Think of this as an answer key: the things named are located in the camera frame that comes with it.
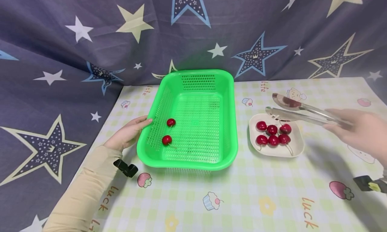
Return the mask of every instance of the red cherry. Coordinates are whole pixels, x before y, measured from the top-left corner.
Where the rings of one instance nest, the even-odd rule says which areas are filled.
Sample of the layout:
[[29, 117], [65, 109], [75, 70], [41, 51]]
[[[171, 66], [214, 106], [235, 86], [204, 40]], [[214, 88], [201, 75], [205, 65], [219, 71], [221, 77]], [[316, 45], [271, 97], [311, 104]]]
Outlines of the red cherry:
[[271, 134], [271, 135], [275, 135], [275, 134], [277, 134], [277, 132], [278, 132], [278, 128], [275, 126], [275, 125], [269, 125], [268, 127], [267, 127], [267, 132], [269, 133], [269, 134]]
[[168, 127], [172, 127], [175, 124], [176, 124], [176, 121], [173, 118], [170, 118], [167, 120]]
[[258, 135], [255, 141], [257, 142], [258, 145], [267, 145], [268, 143], [267, 137], [264, 135]]
[[278, 139], [277, 136], [270, 135], [270, 137], [268, 138], [268, 143], [271, 146], [277, 146], [280, 143], [280, 140]]
[[172, 143], [172, 137], [169, 136], [169, 135], [164, 136], [164, 137], [163, 137], [163, 144], [164, 144], [164, 145], [168, 145], [168, 144], [170, 144], [170, 143]]
[[287, 123], [282, 125], [279, 130], [281, 131], [281, 133], [285, 133], [285, 134], [288, 134], [291, 132], [291, 127], [290, 125], [288, 125]]
[[259, 121], [255, 126], [257, 127], [257, 130], [260, 130], [260, 131], [265, 131], [267, 128], [267, 125], [264, 121]]
[[278, 136], [278, 139], [279, 139], [279, 142], [281, 143], [281, 145], [287, 145], [291, 141], [289, 135], [287, 135], [285, 133], [280, 134]]

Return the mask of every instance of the checkered tablecloth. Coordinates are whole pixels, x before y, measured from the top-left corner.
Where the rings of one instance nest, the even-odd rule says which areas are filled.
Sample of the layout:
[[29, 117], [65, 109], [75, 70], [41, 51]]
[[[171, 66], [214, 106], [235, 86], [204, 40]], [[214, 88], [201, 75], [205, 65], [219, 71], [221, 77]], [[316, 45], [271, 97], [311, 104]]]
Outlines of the checkered tablecloth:
[[[146, 115], [157, 89], [124, 87], [91, 149], [128, 121]], [[132, 179], [117, 174], [90, 231], [387, 231], [386, 195], [362, 192], [352, 180], [381, 176], [382, 166], [372, 157], [303, 121], [297, 123], [306, 148], [299, 157], [263, 156], [253, 149], [249, 120], [266, 106], [277, 107], [273, 92], [295, 95], [321, 109], [354, 108], [387, 118], [386, 105], [360, 77], [236, 82], [239, 151], [234, 163], [215, 172], [151, 168], [131, 147], [123, 160], [139, 171]], [[137, 182], [140, 174], [146, 183]], [[332, 188], [354, 197], [334, 194], [331, 182]]]

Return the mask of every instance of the forearm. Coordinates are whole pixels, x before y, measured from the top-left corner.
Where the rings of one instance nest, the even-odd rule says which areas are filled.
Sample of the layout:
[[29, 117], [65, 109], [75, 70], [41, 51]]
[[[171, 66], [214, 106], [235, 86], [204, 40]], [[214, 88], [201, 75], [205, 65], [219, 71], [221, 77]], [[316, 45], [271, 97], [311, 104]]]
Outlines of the forearm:
[[56, 204], [43, 232], [88, 231], [98, 202], [117, 172], [113, 162], [119, 158], [122, 158], [120, 151], [97, 147]]

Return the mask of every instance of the cherry pile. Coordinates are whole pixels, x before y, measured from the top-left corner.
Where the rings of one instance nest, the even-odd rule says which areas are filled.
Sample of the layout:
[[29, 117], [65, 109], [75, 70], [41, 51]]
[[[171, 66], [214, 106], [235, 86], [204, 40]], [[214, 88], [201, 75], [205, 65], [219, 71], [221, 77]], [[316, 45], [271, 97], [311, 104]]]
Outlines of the cherry pile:
[[[168, 127], [173, 127], [175, 125], [176, 125], [176, 120], [175, 119], [170, 118], [170, 119], [167, 120], [167, 126]], [[169, 135], [165, 135], [163, 137], [163, 139], [161, 140], [161, 142], [163, 143], [163, 145], [170, 145], [172, 143], [172, 137], [169, 136]]]
[[265, 135], [258, 135], [257, 139], [255, 140], [258, 145], [264, 146], [264, 145], [271, 145], [273, 147], [281, 145], [287, 145], [290, 143], [290, 137], [288, 134], [291, 132], [291, 127], [287, 123], [282, 125], [279, 128], [279, 131], [281, 132], [280, 135], [278, 134], [278, 128], [275, 125], [266, 125], [264, 121], [259, 121], [256, 125], [257, 130], [266, 132], [269, 135], [269, 138], [267, 138]]

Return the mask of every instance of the white plate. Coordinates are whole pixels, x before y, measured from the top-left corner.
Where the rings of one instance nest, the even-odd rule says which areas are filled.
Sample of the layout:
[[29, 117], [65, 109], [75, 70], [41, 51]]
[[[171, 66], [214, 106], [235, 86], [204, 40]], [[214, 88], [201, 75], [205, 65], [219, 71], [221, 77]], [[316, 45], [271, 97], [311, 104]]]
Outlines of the white plate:
[[302, 138], [300, 128], [298, 127], [296, 122], [281, 122], [282, 124], [287, 123], [288, 125], [290, 125], [292, 129], [291, 133], [289, 134], [291, 141], [288, 146], [290, 146], [290, 148], [293, 150], [293, 156], [290, 154], [290, 151], [288, 150], [288, 148], [284, 145], [278, 145], [277, 147], [265, 145], [265, 146], [262, 146], [261, 150], [259, 150], [260, 145], [258, 145], [257, 142], [255, 141], [257, 136], [262, 134], [268, 137], [266, 132], [259, 131], [255, 127], [255, 125], [257, 125], [259, 121], [265, 121], [268, 126], [271, 124], [274, 124], [274, 125], [277, 124], [278, 132], [280, 131], [280, 127], [281, 127], [279, 121], [274, 120], [266, 113], [259, 113], [254, 115], [250, 119], [249, 130], [250, 130], [250, 143], [253, 145], [256, 151], [267, 156], [279, 156], [279, 157], [288, 157], [288, 158], [299, 156], [304, 151], [304, 147], [305, 147], [304, 139]]

